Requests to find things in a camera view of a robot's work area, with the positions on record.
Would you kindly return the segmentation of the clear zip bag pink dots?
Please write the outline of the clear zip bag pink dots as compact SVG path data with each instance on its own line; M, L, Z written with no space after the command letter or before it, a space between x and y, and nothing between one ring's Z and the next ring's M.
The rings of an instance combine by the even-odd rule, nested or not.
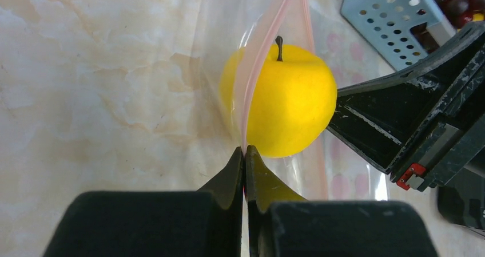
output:
M329 132L336 91L376 76L368 46L324 0L202 0L200 74L222 143L254 145L307 199L387 200L386 176Z

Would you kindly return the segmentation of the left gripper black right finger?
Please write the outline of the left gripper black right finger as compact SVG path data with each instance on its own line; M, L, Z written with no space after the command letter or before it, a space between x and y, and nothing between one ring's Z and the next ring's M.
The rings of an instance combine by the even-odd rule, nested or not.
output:
M436 256L419 214L400 201L310 201L246 152L251 256Z

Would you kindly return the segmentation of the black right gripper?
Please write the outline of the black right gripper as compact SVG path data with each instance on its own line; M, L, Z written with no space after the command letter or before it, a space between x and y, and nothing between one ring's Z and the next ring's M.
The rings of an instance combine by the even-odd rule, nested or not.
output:
M441 216L484 236L484 177L462 169L484 148L483 22L412 66L340 89L328 129L402 189L443 186Z

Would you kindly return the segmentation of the dark red toy grapes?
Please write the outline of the dark red toy grapes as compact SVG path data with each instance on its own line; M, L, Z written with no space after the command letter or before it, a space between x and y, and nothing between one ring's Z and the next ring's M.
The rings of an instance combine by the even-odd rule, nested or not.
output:
M446 19L456 31L469 22L484 21L484 0L434 0ZM411 28L412 35L428 53L439 48L439 44L427 31L427 24Z

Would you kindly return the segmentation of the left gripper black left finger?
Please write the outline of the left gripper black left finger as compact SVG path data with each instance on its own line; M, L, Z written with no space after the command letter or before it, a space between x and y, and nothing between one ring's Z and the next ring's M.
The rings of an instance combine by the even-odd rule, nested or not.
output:
M68 206L45 256L239 256L244 157L195 191L90 191Z

